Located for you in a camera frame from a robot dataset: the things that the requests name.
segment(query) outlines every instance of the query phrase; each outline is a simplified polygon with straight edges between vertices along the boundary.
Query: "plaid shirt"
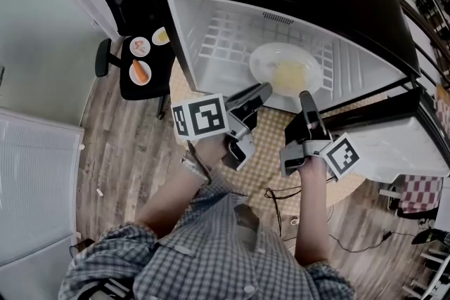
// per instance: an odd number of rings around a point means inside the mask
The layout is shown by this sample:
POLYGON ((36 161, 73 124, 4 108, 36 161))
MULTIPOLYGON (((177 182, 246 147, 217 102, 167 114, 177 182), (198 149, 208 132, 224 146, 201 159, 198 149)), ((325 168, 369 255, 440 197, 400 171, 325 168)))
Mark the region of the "plaid shirt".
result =
POLYGON ((353 299, 328 263, 301 267, 272 229, 260 223, 254 252, 238 237, 234 208, 247 197, 214 175, 174 231, 157 239, 126 223, 78 254, 59 299, 107 279, 133 278, 135 299, 353 299))

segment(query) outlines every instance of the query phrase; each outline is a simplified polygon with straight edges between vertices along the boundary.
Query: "wall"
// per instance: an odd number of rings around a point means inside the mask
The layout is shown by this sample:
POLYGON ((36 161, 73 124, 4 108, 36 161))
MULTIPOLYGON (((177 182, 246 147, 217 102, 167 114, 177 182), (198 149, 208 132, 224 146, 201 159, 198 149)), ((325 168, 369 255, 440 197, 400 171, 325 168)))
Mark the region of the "wall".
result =
MULTIPOLYGON (((413 0, 405 0, 409 5, 411 5, 414 9, 417 10, 417 6, 414 3, 413 0)), ((425 33, 419 29, 419 27, 414 24, 414 22, 410 19, 406 18, 406 22, 408 23, 409 26, 409 30, 411 31, 411 36, 413 37, 413 40, 431 57, 431 59, 436 60, 435 57, 435 53, 432 50, 432 47, 430 45, 430 40, 428 39, 428 37, 425 35, 425 33)), ((430 75, 432 77, 432 79, 434 79, 435 82, 440 83, 440 75, 439 73, 436 71, 436 69, 430 64, 430 62, 422 55, 420 54, 418 51, 416 51, 417 53, 417 57, 418 57, 418 61, 419 61, 419 65, 420 67, 427 72, 428 75, 430 75)), ((430 95, 434 95, 435 94, 435 86, 431 84, 430 81, 428 81, 426 78, 421 77, 419 79, 419 82, 428 90, 428 93, 430 95)), ((391 91, 388 92, 389 96, 395 96, 398 95, 399 93, 403 93, 403 88, 401 87, 397 87, 395 89, 392 89, 391 91)))
POLYGON ((0 107, 79 124, 106 35, 76 0, 0 4, 0 107))

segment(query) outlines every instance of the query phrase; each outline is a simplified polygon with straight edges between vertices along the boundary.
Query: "plate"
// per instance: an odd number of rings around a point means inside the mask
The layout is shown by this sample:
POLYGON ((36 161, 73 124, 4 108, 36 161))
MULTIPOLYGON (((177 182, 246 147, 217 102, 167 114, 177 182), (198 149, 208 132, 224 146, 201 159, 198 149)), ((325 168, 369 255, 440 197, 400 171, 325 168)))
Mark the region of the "plate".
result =
POLYGON ((290 98, 298 98, 303 90, 314 94, 323 83, 322 68, 315 57, 303 48, 287 43, 267 43, 256 48, 250 55, 250 71, 260 83, 269 82, 274 93, 290 98), (292 84, 280 86, 279 81, 276 81, 276 72, 281 71, 280 66, 285 70, 296 70, 300 69, 298 64, 302 64, 304 85, 298 89, 293 89, 292 84))
POLYGON ((143 37, 134 38, 129 44, 131 54, 138 58, 143 58, 150 53, 150 42, 143 37))
POLYGON ((170 40, 169 40, 169 37, 167 37, 167 39, 166 40, 164 40, 164 41, 160 41, 159 39, 158 39, 158 35, 160 35, 162 32, 165 32, 166 31, 166 29, 164 28, 164 27, 161 27, 160 29, 158 29, 156 32, 154 32, 153 33, 153 36, 152 36, 152 43, 154 43, 155 45, 164 45, 164 44, 167 44, 170 40))
POLYGON ((129 78, 131 79, 132 82, 135 83, 135 85, 146 85, 148 84, 148 82, 150 81, 150 79, 152 79, 152 70, 150 69, 150 66, 148 66, 148 64, 145 61, 142 60, 138 60, 139 64, 141 64, 141 67, 144 69, 144 71, 148 74, 148 80, 143 83, 141 80, 139 80, 138 76, 136 75, 136 72, 134 71, 134 67, 133 64, 131 64, 131 66, 129 67, 129 78))

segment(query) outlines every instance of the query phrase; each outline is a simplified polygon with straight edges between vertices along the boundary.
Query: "black cable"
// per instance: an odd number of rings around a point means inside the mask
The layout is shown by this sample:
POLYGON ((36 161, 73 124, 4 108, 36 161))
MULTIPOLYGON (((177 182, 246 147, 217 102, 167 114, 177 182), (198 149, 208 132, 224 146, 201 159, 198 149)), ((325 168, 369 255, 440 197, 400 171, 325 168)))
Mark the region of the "black cable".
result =
POLYGON ((275 196, 275 194, 274 194, 272 189, 267 188, 266 189, 266 193, 264 194, 264 196, 266 196, 268 191, 272 194, 271 198, 274 199, 275 211, 276 211, 276 219, 278 220, 278 228, 280 230, 280 237, 281 237, 281 214, 280 214, 280 210, 278 209, 278 203, 276 202, 276 196, 275 196))
POLYGON ((78 250, 77 245, 69 246, 69 254, 70 254, 70 256, 72 257, 72 259, 73 259, 74 256, 75 256, 75 254, 72 253, 72 249, 74 249, 74 248, 78 250))
MULTIPOLYGON (((336 176, 331 176, 330 178, 326 179, 326 183, 328 184, 334 178, 336 178, 336 176)), ((271 188, 266 188, 266 192, 264 193, 264 197, 266 199, 272 199, 274 201, 275 211, 276 211, 276 218, 278 220, 278 229, 280 230, 280 237, 281 237, 281 213, 280 213, 280 210, 278 208, 278 203, 276 202, 276 200, 286 200, 286 199, 289 199, 290 197, 296 196, 296 194, 299 194, 301 192, 302 192, 302 187, 301 186, 294 186, 293 188, 275 189, 275 190, 273 190, 271 188), (285 196, 280 196, 280 197, 275 196, 275 191, 287 191, 287 190, 292 190, 292 189, 296 189, 296 188, 300 188, 300 190, 298 190, 296 193, 292 193, 292 194, 285 195, 285 196)))
POLYGON ((289 240, 292 240, 292 239, 297 239, 297 237, 296 236, 290 237, 289 239, 286 239, 286 240, 283 240, 283 241, 289 241, 289 240))
POLYGON ((369 249, 375 249, 377 247, 379 247, 383 242, 385 242, 387 239, 389 239, 392 234, 398 234, 398 235, 406 235, 406 236, 413 236, 415 237, 415 235, 413 234, 404 234, 404 233, 398 233, 397 231, 388 231, 387 233, 385 233, 381 239, 381 241, 377 244, 377 245, 372 245, 370 247, 366 247, 364 249, 360 249, 360 250, 348 250, 346 247, 344 247, 341 242, 339 241, 339 239, 337 239, 336 237, 332 236, 331 234, 330 237, 333 238, 334 240, 336 240, 336 242, 339 244, 340 248, 342 250, 345 250, 346 252, 350 252, 350 253, 359 253, 359 252, 365 252, 366 250, 369 249))

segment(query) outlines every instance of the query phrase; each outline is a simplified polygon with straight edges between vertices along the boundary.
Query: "refrigerator shelf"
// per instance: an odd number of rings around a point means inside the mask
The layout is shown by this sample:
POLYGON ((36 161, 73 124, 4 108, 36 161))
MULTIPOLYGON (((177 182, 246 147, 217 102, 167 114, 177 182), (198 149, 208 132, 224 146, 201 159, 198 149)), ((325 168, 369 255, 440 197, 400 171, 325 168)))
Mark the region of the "refrigerator shelf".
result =
POLYGON ((209 58, 249 66, 250 54, 262 44, 279 41, 302 47, 319 62, 323 72, 322 88, 333 91, 333 43, 318 41, 301 29, 261 15, 215 10, 198 58, 209 58))

